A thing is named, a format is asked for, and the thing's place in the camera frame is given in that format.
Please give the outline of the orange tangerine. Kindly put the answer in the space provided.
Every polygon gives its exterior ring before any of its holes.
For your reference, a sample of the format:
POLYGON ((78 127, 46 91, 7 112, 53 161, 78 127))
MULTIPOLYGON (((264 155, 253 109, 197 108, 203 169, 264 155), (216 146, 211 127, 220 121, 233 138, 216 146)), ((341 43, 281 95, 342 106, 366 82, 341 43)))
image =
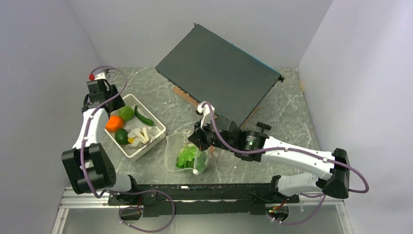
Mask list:
POLYGON ((119 116, 110 116, 108 122, 106 123, 105 129, 108 132, 115 133, 118 129, 124 127, 124 120, 119 116))

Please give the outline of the green lettuce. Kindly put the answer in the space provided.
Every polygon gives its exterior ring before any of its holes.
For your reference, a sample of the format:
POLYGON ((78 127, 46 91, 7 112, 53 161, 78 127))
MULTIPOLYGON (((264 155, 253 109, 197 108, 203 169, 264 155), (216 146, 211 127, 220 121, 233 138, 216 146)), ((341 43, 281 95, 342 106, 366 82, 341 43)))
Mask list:
POLYGON ((194 144, 185 144, 178 153, 175 166, 179 169, 192 169, 202 173, 209 163, 209 154, 200 151, 194 144))

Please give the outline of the polka dot zip bag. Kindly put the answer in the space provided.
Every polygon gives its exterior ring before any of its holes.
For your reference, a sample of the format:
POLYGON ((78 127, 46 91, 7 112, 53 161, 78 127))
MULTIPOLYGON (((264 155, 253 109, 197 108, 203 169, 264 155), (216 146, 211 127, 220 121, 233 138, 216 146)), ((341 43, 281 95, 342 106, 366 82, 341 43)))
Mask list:
POLYGON ((165 168, 170 172, 185 172, 199 175, 218 157, 212 146, 201 151, 188 141, 189 133, 178 132, 166 137, 165 168))

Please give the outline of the white mushrooms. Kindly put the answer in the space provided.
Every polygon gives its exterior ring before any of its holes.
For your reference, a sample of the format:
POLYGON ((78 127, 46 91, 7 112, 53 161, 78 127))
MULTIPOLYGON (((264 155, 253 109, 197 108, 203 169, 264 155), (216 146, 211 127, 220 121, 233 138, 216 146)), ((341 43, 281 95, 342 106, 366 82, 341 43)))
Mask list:
POLYGON ((128 134, 129 147, 138 147, 150 142, 151 127, 135 128, 128 134))

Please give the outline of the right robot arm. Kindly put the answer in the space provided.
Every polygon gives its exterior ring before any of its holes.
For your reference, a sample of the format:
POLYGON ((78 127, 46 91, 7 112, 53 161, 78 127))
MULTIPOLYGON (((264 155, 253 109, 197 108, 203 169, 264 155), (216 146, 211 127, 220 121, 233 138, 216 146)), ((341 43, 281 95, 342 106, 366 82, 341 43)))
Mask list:
POLYGON ((281 202, 286 197, 309 192, 338 199, 349 197, 349 160, 344 149, 310 150, 282 142, 264 131, 242 131, 226 117, 218 117, 215 122, 217 130, 211 123, 202 126, 196 122, 189 142, 201 151, 212 146, 232 152, 244 161, 285 164, 304 171, 299 175, 274 176, 268 189, 272 201, 281 202))

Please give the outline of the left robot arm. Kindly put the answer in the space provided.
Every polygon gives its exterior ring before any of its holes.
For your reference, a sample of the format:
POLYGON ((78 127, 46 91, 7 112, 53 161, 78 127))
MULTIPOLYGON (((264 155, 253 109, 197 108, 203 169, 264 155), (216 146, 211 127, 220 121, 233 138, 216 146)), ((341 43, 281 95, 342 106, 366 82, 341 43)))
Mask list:
POLYGON ((83 100, 83 123, 78 139, 72 149, 61 156, 70 184, 76 194, 120 192, 125 203, 135 204, 140 191, 133 187, 133 178, 116 173, 101 144, 110 114, 125 103, 116 86, 106 79, 88 81, 87 87, 89 93, 83 100))

